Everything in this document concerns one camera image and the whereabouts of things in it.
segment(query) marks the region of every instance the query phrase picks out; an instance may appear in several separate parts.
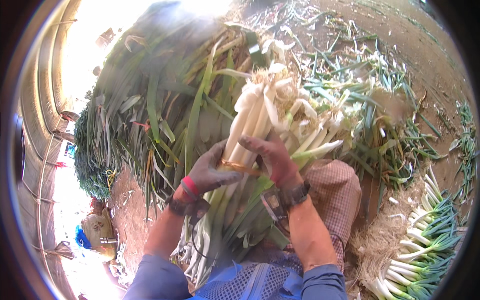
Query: blue mesh vest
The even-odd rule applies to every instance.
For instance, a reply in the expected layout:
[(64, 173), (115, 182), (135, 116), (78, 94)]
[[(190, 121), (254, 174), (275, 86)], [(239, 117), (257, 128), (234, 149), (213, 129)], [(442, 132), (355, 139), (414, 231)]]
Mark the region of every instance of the blue mesh vest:
[(289, 300), (301, 299), (302, 265), (294, 254), (276, 252), (268, 263), (234, 264), (198, 289), (192, 300)]

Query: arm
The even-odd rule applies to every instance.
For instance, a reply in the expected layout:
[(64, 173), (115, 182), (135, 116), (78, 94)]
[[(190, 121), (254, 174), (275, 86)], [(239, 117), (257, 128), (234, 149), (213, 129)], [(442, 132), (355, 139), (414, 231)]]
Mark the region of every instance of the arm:
[[(290, 159), (278, 135), (270, 134), (268, 141), (242, 136), (239, 143), (259, 154), (257, 161), (270, 174), (270, 179), (280, 189), (290, 190), (303, 183), (297, 165)], [(336, 266), (336, 253), (330, 233), (318, 216), (312, 199), (289, 209), (290, 238), (303, 265), (302, 299), (346, 299), (343, 274)]]
[[(296, 177), (286, 184), (285, 188), (302, 183), (303, 179), (297, 172)], [(304, 272), (325, 264), (336, 265), (336, 253), (330, 240), (330, 233), (318, 216), (310, 196), (307, 196), (304, 202), (290, 208), (288, 225), (293, 248), (300, 258)]]
[[(173, 194), (174, 201), (193, 203), (200, 194), (241, 180), (241, 173), (216, 170), (225, 144), (226, 140), (215, 144), (197, 160)], [(170, 254), (179, 242), (184, 219), (185, 215), (175, 212), (169, 205), (160, 214), (148, 235), (144, 256), (124, 299), (180, 300), (191, 297), (182, 270), (169, 262)]]

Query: plastic sheeting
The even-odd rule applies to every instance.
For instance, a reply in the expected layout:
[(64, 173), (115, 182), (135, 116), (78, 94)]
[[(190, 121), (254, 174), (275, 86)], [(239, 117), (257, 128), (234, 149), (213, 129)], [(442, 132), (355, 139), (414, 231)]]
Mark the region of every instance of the plastic sheeting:
[[(52, 131), (64, 131), (67, 121), (60, 118), (60, 112), (69, 110), (71, 103), (63, 95), (61, 88), (61, 57), (67, 31), (74, 19), (80, 0), (70, 0), (63, 4), (59, 14), (53, 16), (52, 24), (44, 36), (40, 48), (27, 69), (21, 84), (19, 115), (24, 118), (25, 170), (24, 184), (19, 188), (18, 200), (25, 234), (35, 248), (40, 248), (37, 231), (37, 197), (40, 183), (40, 220), (44, 249), (55, 249), (53, 226), (53, 205), (55, 163), (60, 152), (61, 140), (55, 137), (47, 155), (43, 181), (41, 174), (43, 160), (47, 153)], [(38, 259), (43, 261), (40, 251)], [(47, 254), (48, 269), (56, 287), (67, 299), (77, 299), (70, 288), (61, 260), (58, 255)]]

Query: rubber band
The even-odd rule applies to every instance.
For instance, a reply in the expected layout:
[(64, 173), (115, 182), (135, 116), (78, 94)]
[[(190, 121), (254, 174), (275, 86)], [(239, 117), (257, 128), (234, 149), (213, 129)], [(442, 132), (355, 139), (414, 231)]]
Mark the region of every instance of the rubber band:
[(247, 173), (247, 174), (252, 175), (252, 176), (260, 176), (262, 174), (262, 172), (259, 171), (259, 170), (255, 170), (253, 168), (247, 168), (246, 166), (244, 166), (242, 164), (227, 161), (223, 158), (220, 160), (220, 163), (222, 165), (224, 165), (225, 167), (230, 167), (230, 168), (234, 169), (234, 171), (237, 171), (237, 172), (240, 172), (240, 173)]

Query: pile of green onions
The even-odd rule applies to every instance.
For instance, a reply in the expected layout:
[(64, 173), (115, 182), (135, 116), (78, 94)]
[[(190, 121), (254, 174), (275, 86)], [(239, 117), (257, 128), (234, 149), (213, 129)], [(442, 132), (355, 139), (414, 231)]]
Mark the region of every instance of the pile of green onions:
[(400, 254), (374, 281), (362, 284), (379, 300), (428, 300), (455, 256), (452, 248), (460, 239), (455, 217), (452, 198), (443, 198), (430, 166), (420, 204), (408, 216)]

